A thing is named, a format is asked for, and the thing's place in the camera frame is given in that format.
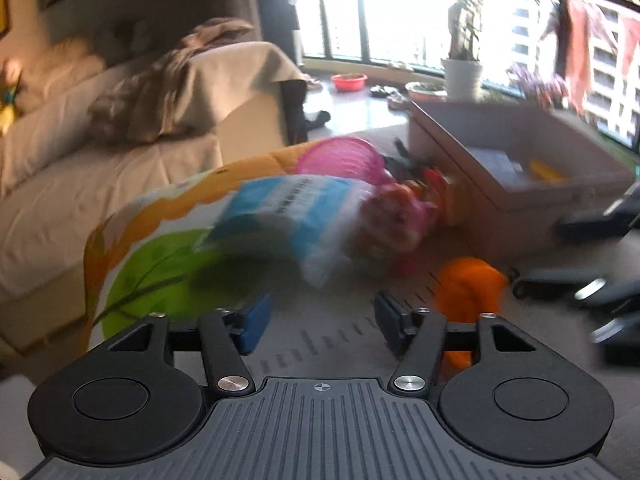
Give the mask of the pink cardboard box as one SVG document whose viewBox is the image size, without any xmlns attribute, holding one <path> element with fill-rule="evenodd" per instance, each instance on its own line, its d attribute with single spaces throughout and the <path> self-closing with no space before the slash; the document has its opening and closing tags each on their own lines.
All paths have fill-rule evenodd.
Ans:
<svg viewBox="0 0 640 480">
<path fill-rule="evenodd" d="M 454 222 L 478 258 L 509 262 L 559 243 L 555 222 L 604 208 L 634 174 L 579 119 L 531 105 L 413 102 L 408 149 L 454 179 Z"/>
</svg>

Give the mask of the red plastic basin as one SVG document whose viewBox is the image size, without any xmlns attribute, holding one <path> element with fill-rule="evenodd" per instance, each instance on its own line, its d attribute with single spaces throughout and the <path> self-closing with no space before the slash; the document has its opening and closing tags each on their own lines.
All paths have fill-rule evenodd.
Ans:
<svg viewBox="0 0 640 480">
<path fill-rule="evenodd" d="M 357 92 L 366 88 L 368 76 L 365 74 L 337 74 L 331 77 L 337 92 Z"/>
</svg>

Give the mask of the colourful ruler play mat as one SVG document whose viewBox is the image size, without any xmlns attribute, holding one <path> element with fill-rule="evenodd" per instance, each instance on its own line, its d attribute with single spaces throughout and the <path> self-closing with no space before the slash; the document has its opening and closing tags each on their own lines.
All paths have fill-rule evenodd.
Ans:
<svg viewBox="0 0 640 480">
<path fill-rule="evenodd" d="M 235 162 L 145 195 L 90 235 L 96 311 L 90 368 L 145 402 L 92 418 L 93 444 L 63 470 L 81 479 L 605 479 L 597 452 L 614 404 L 597 379 L 494 312 L 456 323 L 385 294 L 376 325 L 400 362 L 376 378 L 254 382 L 243 358 L 270 304 L 193 322 L 178 285 L 247 282 L 234 257 L 295 266 L 321 287 L 374 184 L 296 174 L 304 146 Z"/>
</svg>

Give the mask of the purple flower pot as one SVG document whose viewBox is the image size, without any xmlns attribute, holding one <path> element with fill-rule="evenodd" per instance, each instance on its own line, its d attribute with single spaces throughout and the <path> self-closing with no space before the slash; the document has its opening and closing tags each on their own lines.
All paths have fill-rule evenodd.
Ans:
<svg viewBox="0 0 640 480">
<path fill-rule="evenodd" d="M 506 73 L 526 101 L 535 103 L 543 110 L 562 110 L 568 96 L 566 83 L 557 74 L 544 79 L 526 67 L 513 65 Z"/>
</svg>

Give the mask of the pink pig toy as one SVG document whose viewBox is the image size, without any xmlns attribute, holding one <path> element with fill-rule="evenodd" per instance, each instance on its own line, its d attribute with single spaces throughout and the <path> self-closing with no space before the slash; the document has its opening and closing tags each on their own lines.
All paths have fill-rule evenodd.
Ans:
<svg viewBox="0 0 640 480">
<path fill-rule="evenodd" d="M 416 251 L 438 217 L 438 206 L 421 200 L 410 185 L 376 186 L 358 210 L 354 263 L 372 275 L 409 275 L 416 267 Z"/>
</svg>

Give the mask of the brown jacket on sofa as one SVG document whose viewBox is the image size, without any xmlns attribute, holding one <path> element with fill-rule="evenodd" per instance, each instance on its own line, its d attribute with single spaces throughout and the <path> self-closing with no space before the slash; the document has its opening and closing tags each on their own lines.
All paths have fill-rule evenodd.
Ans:
<svg viewBox="0 0 640 480">
<path fill-rule="evenodd" d="M 242 18 L 211 18 L 182 37 L 143 72 L 119 81 L 89 106 L 90 132 L 106 143 L 147 144 L 176 134 L 176 102 L 191 58 L 252 32 Z"/>
</svg>

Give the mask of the yellow toy brick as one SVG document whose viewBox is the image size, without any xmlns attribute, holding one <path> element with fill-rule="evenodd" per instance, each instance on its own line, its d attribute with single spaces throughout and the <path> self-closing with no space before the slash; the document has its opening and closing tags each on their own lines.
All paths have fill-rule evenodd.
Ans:
<svg viewBox="0 0 640 480">
<path fill-rule="evenodd" d="M 552 169 L 550 166 L 538 159 L 531 159 L 529 161 L 529 170 L 538 180 L 547 183 L 561 183 L 565 180 L 559 171 Z"/>
</svg>

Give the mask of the beige pillow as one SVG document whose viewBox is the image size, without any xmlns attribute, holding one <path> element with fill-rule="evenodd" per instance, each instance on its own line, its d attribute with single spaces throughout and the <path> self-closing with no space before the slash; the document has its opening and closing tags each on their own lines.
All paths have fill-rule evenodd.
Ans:
<svg viewBox="0 0 640 480">
<path fill-rule="evenodd" d="M 21 114 L 31 113 L 104 70 L 106 62 L 89 37 L 65 38 L 24 68 L 15 105 Z"/>
</svg>

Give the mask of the pink toy net scoop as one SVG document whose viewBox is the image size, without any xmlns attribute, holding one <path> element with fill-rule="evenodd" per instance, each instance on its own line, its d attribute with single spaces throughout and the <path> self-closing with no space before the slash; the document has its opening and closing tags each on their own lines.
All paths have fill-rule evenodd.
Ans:
<svg viewBox="0 0 640 480">
<path fill-rule="evenodd" d="M 314 144 L 296 162 L 296 174 L 356 179 L 372 185 L 395 181 L 383 155 L 368 141 L 337 136 Z"/>
</svg>

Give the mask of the orange plastic toy bowl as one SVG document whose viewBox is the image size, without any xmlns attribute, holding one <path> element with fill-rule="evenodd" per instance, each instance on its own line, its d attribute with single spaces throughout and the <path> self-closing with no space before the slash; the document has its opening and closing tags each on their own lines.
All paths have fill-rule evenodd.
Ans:
<svg viewBox="0 0 640 480">
<path fill-rule="evenodd" d="M 484 260 L 455 258 L 436 275 L 435 309 L 449 322 L 475 323 L 483 313 L 500 314 L 506 276 Z"/>
</svg>

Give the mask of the beige sofa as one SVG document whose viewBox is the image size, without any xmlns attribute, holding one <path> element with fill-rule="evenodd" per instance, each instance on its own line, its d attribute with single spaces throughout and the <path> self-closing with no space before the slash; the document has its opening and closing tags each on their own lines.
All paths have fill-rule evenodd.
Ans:
<svg viewBox="0 0 640 480">
<path fill-rule="evenodd" d="M 1 141 L 1 359 L 85 319 L 85 244 L 134 198 L 303 142 L 306 82 L 274 44 L 219 39 L 78 84 Z"/>
</svg>

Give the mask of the white pot bamboo plant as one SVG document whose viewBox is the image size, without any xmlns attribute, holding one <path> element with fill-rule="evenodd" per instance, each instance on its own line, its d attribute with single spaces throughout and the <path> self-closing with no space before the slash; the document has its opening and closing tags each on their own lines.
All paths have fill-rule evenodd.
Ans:
<svg viewBox="0 0 640 480">
<path fill-rule="evenodd" d="M 480 86 L 521 89 L 544 62 L 539 38 L 551 0 L 454 0 L 448 10 L 449 50 L 442 60 L 448 98 L 477 101 Z"/>
</svg>

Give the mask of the round planter dish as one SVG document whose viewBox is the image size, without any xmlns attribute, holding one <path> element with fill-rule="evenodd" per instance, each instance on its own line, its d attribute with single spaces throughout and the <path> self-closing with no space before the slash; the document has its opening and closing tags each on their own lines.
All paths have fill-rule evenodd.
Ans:
<svg viewBox="0 0 640 480">
<path fill-rule="evenodd" d="M 408 98 L 413 101 L 445 101 L 447 91 L 442 82 L 410 81 L 405 84 Z"/>
</svg>

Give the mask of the white plastic toy panel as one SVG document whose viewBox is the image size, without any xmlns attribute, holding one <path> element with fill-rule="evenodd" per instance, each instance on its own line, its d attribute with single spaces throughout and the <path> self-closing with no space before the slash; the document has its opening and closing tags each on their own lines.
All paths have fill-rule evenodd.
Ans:
<svg viewBox="0 0 640 480">
<path fill-rule="evenodd" d="M 492 148 L 469 148 L 469 152 L 504 188 L 526 181 L 522 165 L 506 152 Z"/>
</svg>

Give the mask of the blue white plastic bag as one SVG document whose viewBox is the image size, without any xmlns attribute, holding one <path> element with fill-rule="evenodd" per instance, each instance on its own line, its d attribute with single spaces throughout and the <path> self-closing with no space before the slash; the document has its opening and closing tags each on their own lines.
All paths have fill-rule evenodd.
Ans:
<svg viewBox="0 0 640 480">
<path fill-rule="evenodd" d="M 320 288 L 348 259 L 367 182 L 315 174 L 243 183 L 196 245 L 199 252 L 289 261 L 300 277 Z"/>
</svg>

